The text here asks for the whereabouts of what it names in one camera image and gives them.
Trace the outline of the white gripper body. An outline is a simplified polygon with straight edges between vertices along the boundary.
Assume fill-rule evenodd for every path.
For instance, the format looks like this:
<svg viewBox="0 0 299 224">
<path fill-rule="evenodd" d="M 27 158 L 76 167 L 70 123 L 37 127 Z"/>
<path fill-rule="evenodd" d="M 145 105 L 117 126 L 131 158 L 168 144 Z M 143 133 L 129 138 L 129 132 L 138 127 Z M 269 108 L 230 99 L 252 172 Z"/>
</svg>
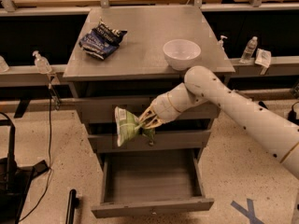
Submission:
<svg viewBox="0 0 299 224">
<path fill-rule="evenodd" d="M 162 123 L 171 122 L 180 115 L 180 113 L 171 105 L 167 93 L 157 96 L 151 102 L 151 106 L 157 118 Z"/>
</svg>

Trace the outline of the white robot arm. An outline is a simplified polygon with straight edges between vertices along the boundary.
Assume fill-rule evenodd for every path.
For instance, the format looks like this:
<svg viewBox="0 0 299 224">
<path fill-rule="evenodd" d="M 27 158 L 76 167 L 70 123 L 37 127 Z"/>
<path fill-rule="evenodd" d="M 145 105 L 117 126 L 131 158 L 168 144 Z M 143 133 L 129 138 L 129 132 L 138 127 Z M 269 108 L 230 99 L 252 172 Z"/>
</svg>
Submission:
<svg viewBox="0 0 299 224">
<path fill-rule="evenodd" d="M 190 68 L 183 83 L 157 96 L 139 121 L 144 128 L 153 129 L 206 101 L 218 106 L 299 178 L 299 126 L 230 90 L 203 66 Z"/>
</svg>

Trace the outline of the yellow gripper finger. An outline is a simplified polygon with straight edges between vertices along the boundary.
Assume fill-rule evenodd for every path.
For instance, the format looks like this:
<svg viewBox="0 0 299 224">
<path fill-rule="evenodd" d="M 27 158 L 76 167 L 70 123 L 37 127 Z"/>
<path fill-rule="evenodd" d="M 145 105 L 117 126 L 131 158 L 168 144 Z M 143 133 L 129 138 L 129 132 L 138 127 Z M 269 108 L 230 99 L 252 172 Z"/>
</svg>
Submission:
<svg viewBox="0 0 299 224">
<path fill-rule="evenodd" d="M 157 117 L 148 118 L 143 121 L 143 128 L 144 129 L 155 129 L 161 126 L 163 122 L 158 119 Z"/>
<path fill-rule="evenodd" d="M 140 121 L 145 121 L 146 119 L 152 119 L 156 116 L 155 111 L 153 110 L 152 106 L 150 105 L 140 116 Z"/>
</svg>

